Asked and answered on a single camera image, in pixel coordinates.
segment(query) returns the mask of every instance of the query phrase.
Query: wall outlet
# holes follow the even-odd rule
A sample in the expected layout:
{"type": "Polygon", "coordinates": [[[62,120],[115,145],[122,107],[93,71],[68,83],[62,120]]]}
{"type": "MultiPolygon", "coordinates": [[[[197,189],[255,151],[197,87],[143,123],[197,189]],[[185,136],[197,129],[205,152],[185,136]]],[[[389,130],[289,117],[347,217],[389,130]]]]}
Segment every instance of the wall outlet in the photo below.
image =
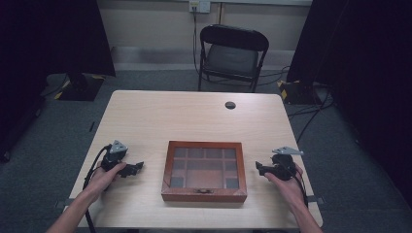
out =
{"type": "Polygon", "coordinates": [[[210,13],[210,2],[209,1],[201,1],[199,3],[200,13],[210,13]]]}
{"type": "Polygon", "coordinates": [[[194,12],[194,10],[200,13],[200,4],[199,1],[189,1],[189,12],[194,12]]]}

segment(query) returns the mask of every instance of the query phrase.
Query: chair backrest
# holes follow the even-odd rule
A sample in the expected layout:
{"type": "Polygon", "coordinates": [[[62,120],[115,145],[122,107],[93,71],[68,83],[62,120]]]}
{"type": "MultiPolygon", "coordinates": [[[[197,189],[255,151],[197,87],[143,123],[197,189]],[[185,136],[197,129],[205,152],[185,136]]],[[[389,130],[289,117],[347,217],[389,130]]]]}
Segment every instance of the chair backrest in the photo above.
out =
{"type": "Polygon", "coordinates": [[[200,32],[200,41],[224,47],[242,50],[257,50],[266,52],[269,48],[267,38],[255,30],[239,27],[213,24],[204,27],[200,32]]]}

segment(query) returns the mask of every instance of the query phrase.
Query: table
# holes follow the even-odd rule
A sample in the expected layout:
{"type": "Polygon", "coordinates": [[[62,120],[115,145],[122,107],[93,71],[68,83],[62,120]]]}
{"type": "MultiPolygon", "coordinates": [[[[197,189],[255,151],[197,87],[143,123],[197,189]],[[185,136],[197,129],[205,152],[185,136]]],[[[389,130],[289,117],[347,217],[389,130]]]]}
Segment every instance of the table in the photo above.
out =
{"type": "MultiPolygon", "coordinates": [[[[128,146],[124,162],[145,162],[136,177],[119,178],[89,209],[96,227],[167,229],[296,228],[277,187],[258,175],[255,161],[270,165],[272,150],[297,149],[280,96],[255,93],[115,91],[73,187],[82,190],[96,154],[114,140],[128,146]],[[227,109],[232,101],[236,107],[227,109]],[[239,203],[164,202],[161,185],[168,142],[241,142],[248,197],[239,203]]],[[[304,170],[300,155],[293,160],[304,170]]],[[[313,190],[304,176],[308,195],[313,190]]],[[[318,224],[317,203],[309,204],[318,224]]],[[[86,220],[80,223],[86,227],[86,220]]]]}

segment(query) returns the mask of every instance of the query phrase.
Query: gray carpet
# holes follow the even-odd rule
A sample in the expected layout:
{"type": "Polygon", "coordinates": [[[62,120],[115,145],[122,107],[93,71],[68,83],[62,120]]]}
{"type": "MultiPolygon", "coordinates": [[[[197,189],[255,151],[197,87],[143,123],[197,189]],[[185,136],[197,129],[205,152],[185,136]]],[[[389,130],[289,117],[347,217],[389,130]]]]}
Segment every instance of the gray carpet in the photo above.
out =
{"type": "MultiPolygon", "coordinates": [[[[44,93],[63,79],[63,75],[49,76],[44,93]]],[[[277,85],[270,83],[274,79],[261,78],[257,92],[279,93],[277,85]]],[[[197,74],[120,71],[103,83],[94,102],[56,101],[49,95],[40,116],[11,150],[11,161],[0,164],[0,232],[44,232],[56,220],[61,210],[54,203],[69,196],[111,93],[117,89],[196,91],[197,74]]],[[[205,82],[203,90],[249,92],[246,86],[205,82]]],[[[306,107],[286,106],[289,114],[306,107]]],[[[291,119],[296,138],[311,116],[291,119]]],[[[335,106],[316,115],[298,144],[305,151],[303,160],[315,194],[325,200],[320,205],[325,232],[412,232],[411,210],[385,172],[357,144],[350,122],[335,106]]]]}

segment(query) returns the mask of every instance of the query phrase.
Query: chair seat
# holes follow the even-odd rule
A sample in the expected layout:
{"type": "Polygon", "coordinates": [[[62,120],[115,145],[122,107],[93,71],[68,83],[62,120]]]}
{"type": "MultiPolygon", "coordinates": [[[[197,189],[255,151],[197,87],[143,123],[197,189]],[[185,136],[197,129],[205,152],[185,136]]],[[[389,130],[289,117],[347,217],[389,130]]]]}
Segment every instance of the chair seat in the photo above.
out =
{"type": "Polygon", "coordinates": [[[228,73],[252,79],[256,75],[257,63],[257,51],[212,45],[204,64],[204,71],[228,73]]]}

